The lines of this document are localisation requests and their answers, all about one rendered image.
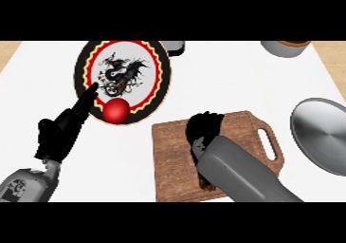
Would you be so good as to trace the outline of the oval dragon print plate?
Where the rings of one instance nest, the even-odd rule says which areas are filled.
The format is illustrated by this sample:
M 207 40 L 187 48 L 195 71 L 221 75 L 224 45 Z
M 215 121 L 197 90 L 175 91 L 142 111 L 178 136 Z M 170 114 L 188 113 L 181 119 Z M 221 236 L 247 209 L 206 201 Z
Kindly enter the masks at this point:
M 141 122 L 160 106 L 170 86 L 170 56 L 160 41 L 89 41 L 77 57 L 73 86 L 76 96 L 98 83 L 92 116 L 105 122 L 102 111 L 123 99 L 129 114 L 120 125 Z

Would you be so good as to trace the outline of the brown wooden cutting board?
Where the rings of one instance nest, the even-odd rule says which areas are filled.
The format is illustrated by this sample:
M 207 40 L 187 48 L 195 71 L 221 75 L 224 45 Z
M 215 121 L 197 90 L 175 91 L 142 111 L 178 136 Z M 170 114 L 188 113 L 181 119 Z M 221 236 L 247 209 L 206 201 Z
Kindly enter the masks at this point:
M 198 172 L 187 141 L 187 120 L 156 123 L 151 126 L 156 200 L 159 202 L 206 201 L 226 197 L 221 189 L 209 192 L 200 187 Z M 250 111 L 225 114 L 221 135 L 280 174 L 283 152 L 269 124 Z

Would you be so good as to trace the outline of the red apple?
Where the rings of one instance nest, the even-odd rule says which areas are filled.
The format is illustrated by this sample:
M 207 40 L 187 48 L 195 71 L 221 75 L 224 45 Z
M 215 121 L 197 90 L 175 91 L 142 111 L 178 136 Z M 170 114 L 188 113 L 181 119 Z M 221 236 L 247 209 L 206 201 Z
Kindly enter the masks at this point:
M 102 109 L 102 118 L 108 123 L 120 124 L 125 122 L 130 113 L 130 106 L 125 99 L 114 98 L 110 100 Z

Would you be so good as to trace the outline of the brown sweet potato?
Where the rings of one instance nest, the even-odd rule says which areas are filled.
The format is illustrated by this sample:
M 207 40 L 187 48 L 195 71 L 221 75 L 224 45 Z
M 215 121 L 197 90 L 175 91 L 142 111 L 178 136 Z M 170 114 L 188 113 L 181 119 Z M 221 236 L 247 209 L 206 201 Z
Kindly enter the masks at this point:
M 204 192 L 212 192 L 216 190 L 216 186 L 207 181 L 207 179 L 203 177 L 203 175 L 198 175 L 200 179 L 200 188 Z

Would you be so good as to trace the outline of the grey and black container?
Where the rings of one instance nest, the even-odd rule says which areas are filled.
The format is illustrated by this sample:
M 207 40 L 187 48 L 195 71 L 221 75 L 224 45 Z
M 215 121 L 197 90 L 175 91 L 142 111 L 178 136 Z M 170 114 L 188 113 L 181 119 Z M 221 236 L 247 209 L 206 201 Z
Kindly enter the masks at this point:
M 184 41 L 161 41 L 161 52 L 169 56 L 179 56 L 185 51 L 185 42 Z

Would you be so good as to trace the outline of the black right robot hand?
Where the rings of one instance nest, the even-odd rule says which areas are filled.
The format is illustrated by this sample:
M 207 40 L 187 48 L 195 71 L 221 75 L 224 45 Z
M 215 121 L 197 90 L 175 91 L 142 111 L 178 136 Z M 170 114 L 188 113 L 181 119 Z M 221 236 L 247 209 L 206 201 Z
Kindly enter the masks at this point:
M 187 123 L 185 137 L 191 145 L 194 163 L 198 163 L 200 156 L 213 139 L 221 135 L 221 126 L 225 115 L 218 113 L 198 113 Z

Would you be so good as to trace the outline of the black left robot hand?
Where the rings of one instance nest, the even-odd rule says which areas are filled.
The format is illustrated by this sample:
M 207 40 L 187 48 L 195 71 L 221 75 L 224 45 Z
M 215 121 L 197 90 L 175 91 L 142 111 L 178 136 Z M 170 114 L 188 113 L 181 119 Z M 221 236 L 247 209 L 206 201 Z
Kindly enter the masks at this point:
M 74 106 L 64 110 L 58 118 L 55 120 L 40 120 L 36 159 L 49 159 L 57 162 L 65 159 L 89 117 L 94 100 L 98 95 L 96 90 L 98 83 L 94 83 Z

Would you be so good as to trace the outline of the grey pot with brown rim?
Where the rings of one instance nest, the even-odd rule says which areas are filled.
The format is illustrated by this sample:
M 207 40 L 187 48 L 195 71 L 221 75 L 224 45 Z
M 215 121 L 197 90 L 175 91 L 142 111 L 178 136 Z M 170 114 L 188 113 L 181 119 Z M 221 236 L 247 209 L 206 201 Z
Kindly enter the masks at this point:
M 272 55 L 293 58 L 303 53 L 309 41 L 262 41 L 260 44 Z

